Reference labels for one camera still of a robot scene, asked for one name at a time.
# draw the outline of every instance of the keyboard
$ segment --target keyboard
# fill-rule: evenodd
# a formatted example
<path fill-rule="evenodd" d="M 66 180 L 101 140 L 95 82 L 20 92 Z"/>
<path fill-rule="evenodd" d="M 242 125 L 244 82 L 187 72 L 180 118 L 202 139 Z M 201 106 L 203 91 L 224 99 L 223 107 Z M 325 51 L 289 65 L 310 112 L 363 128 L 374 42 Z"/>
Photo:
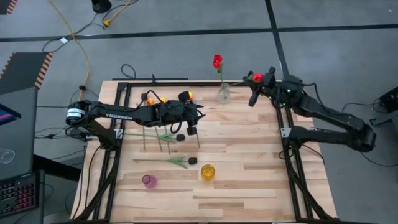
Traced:
<path fill-rule="evenodd" d="M 39 173 L 0 181 L 0 218 L 37 208 L 39 194 Z"/>

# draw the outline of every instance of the wooden table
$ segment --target wooden table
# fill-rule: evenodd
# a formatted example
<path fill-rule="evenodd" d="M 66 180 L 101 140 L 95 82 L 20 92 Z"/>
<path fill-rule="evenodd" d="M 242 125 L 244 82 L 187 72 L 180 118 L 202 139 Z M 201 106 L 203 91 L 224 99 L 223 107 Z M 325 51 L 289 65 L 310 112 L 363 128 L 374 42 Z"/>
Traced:
<path fill-rule="evenodd" d="M 117 85 L 116 81 L 103 82 L 99 100 L 113 105 Z M 162 145 L 163 152 L 161 152 L 156 139 L 146 138 L 144 151 L 142 137 L 125 136 L 111 215 L 112 222 L 295 220 L 285 162 L 278 158 L 282 146 L 276 112 L 266 97 L 260 97 L 256 106 L 251 108 L 248 106 L 251 96 L 248 87 L 232 87 L 231 101 L 225 105 L 217 102 L 218 87 L 134 87 L 129 105 L 136 106 L 141 101 L 141 93 L 147 90 L 154 90 L 167 99 L 177 99 L 182 91 L 193 92 L 195 103 L 205 106 L 201 111 L 206 116 L 197 126 L 201 148 L 198 148 L 195 136 L 186 135 L 186 124 L 183 124 L 180 133 L 185 134 L 187 139 L 185 142 L 170 145 L 171 156 L 167 152 L 166 143 Z M 295 114 L 293 118 L 298 126 L 307 128 L 313 126 L 312 119 Z M 98 121 L 105 127 L 109 127 L 111 122 L 107 118 Z M 157 129 L 160 133 L 165 132 L 163 127 Z M 142 133 L 142 126 L 128 121 L 126 132 Z M 146 128 L 146 134 L 155 134 L 154 128 Z M 311 142 L 307 145 L 320 152 L 317 143 Z M 98 141 L 88 144 L 83 170 L 83 193 L 78 214 L 83 211 L 82 205 L 85 203 L 88 164 L 98 146 Z M 304 147 L 300 151 L 309 191 L 325 211 L 335 217 L 336 212 L 322 160 Z M 197 157 L 198 164 L 193 166 L 187 164 L 188 169 L 183 169 L 168 162 L 133 161 L 133 159 L 169 159 L 177 156 Z M 100 150 L 93 160 L 88 201 L 97 191 L 103 157 L 104 151 Z M 200 169 L 205 164 L 211 164 L 216 169 L 212 181 L 201 178 Z M 158 183 L 155 189 L 145 188 L 141 179 L 146 174 L 157 177 Z M 302 195 L 299 190 L 297 191 L 304 217 Z M 72 215 L 79 197 L 78 190 Z M 100 218 L 104 217 L 104 202 L 107 198 L 108 191 L 103 197 Z"/>

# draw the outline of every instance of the red flower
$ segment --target red flower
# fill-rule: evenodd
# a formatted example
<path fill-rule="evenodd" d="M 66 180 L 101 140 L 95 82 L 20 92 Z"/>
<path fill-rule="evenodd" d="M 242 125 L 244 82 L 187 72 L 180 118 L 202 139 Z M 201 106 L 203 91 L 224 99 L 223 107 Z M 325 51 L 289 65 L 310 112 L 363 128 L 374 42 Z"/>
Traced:
<path fill-rule="evenodd" d="M 253 75 L 254 82 L 262 82 L 263 78 L 264 78 L 264 76 L 261 73 L 257 73 L 255 75 Z"/>
<path fill-rule="evenodd" d="M 219 60 L 214 60 L 213 61 L 213 66 L 215 69 L 220 69 L 221 68 L 221 62 Z"/>
<path fill-rule="evenodd" d="M 222 61 L 223 61 L 223 58 L 222 58 L 221 55 L 214 55 L 214 60 L 217 60 L 217 61 L 219 61 L 219 62 L 222 62 Z"/>

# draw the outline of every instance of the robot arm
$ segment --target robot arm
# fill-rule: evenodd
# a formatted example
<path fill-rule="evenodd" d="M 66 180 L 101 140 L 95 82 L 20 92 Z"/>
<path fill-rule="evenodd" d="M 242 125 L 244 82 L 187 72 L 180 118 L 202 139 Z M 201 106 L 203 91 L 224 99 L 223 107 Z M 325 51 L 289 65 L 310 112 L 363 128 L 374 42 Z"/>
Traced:
<path fill-rule="evenodd" d="M 324 142 L 331 144 L 344 144 L 348 147 L 362 152 L 372 151 L 376 134 L 369 125 L 352 114 L 340 113 L 327 108 L 320 99 L 318 101 L 308 96 L 303 88 L 310 86 L 303 84 L 301 79 L 287 75 L 281 82 L 276 82 L 275 68 L 271 67 L 261 81 L 255 82 L 252 72 L 243 80 L 250 86 L 253 95 L 249 100 L 249 106 L 254 106 L 259 95 L 269 97 L 272 105 L 276 108 L 287 106 L 292 108 L 295 114 L 304 117 L 313 117 L 326 121 L 346 132 L 307 130 L 303 127 L 294 126 L 282 130 L 282 136 L 289 141 L 292 147 L 300 148 L 308 141 Z"/>
<path fill-rule="evenodd" d="M 138 106 L 128 108 L 103 104 L 98 101 L 79 101 L 69 105 L 66 123 L 74 128 L 85 128 L 90 133 L 98 136 L 101 147 L 110 150 L 120 148 L 116 131 L 106 129 L 96 118 L 115 118 L 121 120 L 134 121 L 145 127 L 165 126 L 179 124 L 176 133 L 182 122 L 187 122 L 188 135 L 197 134 L 196 125 L 198 120 L 204 117 L 198 108 L 203 106 L 196 105 L 189 100 L 189 93 L 183 92 L 178 100 L 169 100 L 165 103 L 157 103 L 150 106 Z"/>

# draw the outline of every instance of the clear glass vase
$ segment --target clear glass vase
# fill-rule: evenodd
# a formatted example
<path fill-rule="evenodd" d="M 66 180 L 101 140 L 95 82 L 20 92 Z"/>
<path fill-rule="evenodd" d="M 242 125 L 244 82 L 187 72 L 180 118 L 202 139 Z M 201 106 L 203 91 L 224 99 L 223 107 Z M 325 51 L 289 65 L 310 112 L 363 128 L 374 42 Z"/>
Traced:
<path fill-rule="evenodd" d="M 228 83 L 222 83 L 220 90 L 217 93 L 217 99 L 219 103 L 229 103 L 230 93 L 229 89 L 231 86 Z"/>

